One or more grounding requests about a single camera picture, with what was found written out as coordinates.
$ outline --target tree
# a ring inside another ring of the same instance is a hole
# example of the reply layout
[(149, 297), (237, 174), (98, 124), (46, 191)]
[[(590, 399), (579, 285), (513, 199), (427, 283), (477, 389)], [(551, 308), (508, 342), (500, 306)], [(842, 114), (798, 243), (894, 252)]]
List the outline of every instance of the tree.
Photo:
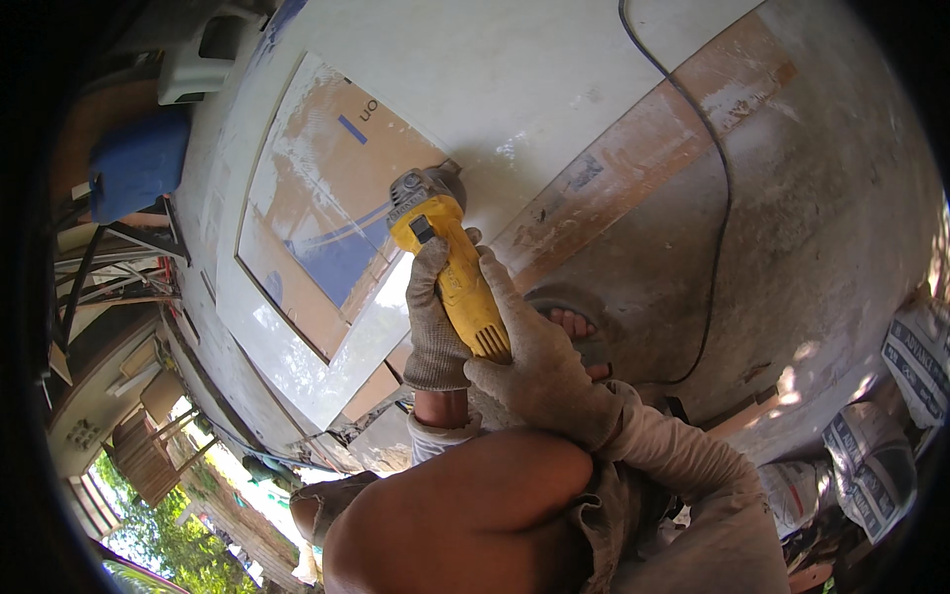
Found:
[(96, 472), (117, 496), (116, 511), (122, 526), (104, 544), (127, 550), (132, 561), (149, 567), (193, 594), (239, 594), (257, 591), (241, 563), (227, 545), (194, 518), (182, 526), (175, 520), (188, 505), (188, 498), (175, 487), (154, 508), (112, 466), (108, 456), (99, 456)]

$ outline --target glove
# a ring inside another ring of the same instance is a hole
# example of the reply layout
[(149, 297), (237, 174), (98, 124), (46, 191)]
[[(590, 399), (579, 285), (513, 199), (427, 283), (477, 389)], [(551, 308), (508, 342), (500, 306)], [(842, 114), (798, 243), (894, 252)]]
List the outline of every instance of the glove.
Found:
[(605, 445), (623, 398), (591, 383), (561, 326), (524, 302), (504, 266), (480, 248), (479, 265), (511, 341), (511, 365), (473, 357), (465, 375), (536, 429), (559, 433), (587, 451)]
[(403, 379), (417, 390), (450, 392), (471, 385), (463, 369), (472, 356), (448, 321), (442, 302), (435, 295), (435, 281), (448, 260), (448, 241), (434, 237), (422, 246), (412, 262), (406, 289), (412, 354)]

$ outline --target concrete floor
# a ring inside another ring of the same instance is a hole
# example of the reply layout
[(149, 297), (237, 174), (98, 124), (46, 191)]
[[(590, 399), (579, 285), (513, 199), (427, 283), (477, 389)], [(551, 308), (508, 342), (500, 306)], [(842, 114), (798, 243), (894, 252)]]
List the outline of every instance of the concrete floor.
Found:
[[(841, 406), (886, 373), (884, 329), (904, 296), (942, 271), (935, 246), (945, 246), (946, 217), (913, 110), (850, 14), (837, 3), (791, 0), (768, 0), (756, 12), (799, 73), (726, 137), (734, 207), (710, 342), (693, 376), (665, 393), (701, 422), (777, 383), (785, 404), (730, 440), (761, 464), (813, 445)], [(257, 37), (244, 31), (235, 72)], [(291, 453), (300, 431), (244, 359), (200, 278), (202, 270), (215, 278), (220, 198), (209, 176), (239, 82), (232, 76), (195, 108), (175, 195), (194, 265), (180, 282), (207, 373), (264, 444)], [(711, 150), (536, 287), (567, 286), (603, 306), (619, 378), (683, 374), (702, 329), (724, 199)], [(285, 400), (297, 425), (316, 432)]]

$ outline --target angle grinder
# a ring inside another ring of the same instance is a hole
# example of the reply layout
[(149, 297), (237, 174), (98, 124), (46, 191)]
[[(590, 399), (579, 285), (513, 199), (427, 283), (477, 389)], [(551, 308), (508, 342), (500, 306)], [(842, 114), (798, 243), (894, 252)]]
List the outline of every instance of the angle grinder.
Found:
[(389, 233), (401, 249), (418, 254), (427, 241), (448, 241), (448, 262), (436, 291), (448, 320), (476, 356), (511, 362), (511, 343), (491, 289), (479, 268), (479, 253), (462, 227), (465, 187), (443, 167), (410, 169), (389, 187)]

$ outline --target bare thigh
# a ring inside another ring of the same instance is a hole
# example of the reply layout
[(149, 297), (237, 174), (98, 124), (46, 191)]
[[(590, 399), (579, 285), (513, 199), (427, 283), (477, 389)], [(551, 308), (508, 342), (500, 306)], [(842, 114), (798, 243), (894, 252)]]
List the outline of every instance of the bare thigh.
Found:
[(576, 589), (590, 549), (563, 512), (592, 470), (590, 456), (570, 442), (513, 430), (377, 481), (327, 536), (327, 591)]

